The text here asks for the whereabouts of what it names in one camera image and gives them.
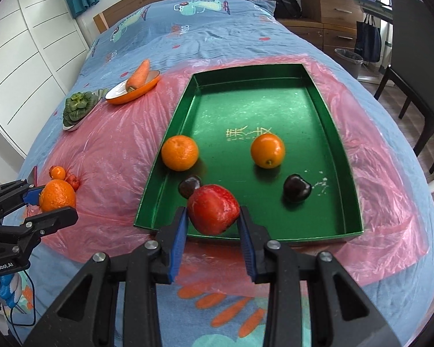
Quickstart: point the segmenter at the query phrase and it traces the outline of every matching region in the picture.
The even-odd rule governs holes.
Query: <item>white wardrobe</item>
[[[87,51],[65,0],[0,2],[0,152],[7,144],[26,156],[74,85]],[[2,172],[0,182],[13,180]]]

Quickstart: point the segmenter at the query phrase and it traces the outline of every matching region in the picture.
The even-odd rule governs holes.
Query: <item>chair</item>
[[[392,0],[392,11],[391,64],[374,97],[378,100],[392,80],[407,96],[399,119],[410,103],[424,116],[424,128],[413,148],[418,156],[434,134],[434,18],[421,0]]]

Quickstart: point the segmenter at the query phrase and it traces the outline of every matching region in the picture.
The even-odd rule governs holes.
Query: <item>tote bag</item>
[[[381,58],[381,32],[374,23],[374,17],[367,14],[363,22],[357,22],[355,53],[364,61],[379,62]]]

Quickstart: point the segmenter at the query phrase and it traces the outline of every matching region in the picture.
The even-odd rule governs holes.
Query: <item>chair backrest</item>
[[[392,0],[392,69],[434,112],[434,18],[421,0]]]

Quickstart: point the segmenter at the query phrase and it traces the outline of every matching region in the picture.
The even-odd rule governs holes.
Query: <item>metal bolt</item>
[[[333,260],[333,255],[330,252],[321,252],[320,259],[324,262],[331,262]]]
[[[98,252],[95,253],[92,257],[95,262],[103,262],[106,259],[106,253]]]
[[[156,240],[149,240],[145,242],[146,249],[156,249],[159,246],[159,243]]]
[[[267,241],[267,248],[269,248],[269,249],[280,249],[281,248],[281,244],[277,240],[269,240],[269,241]]]

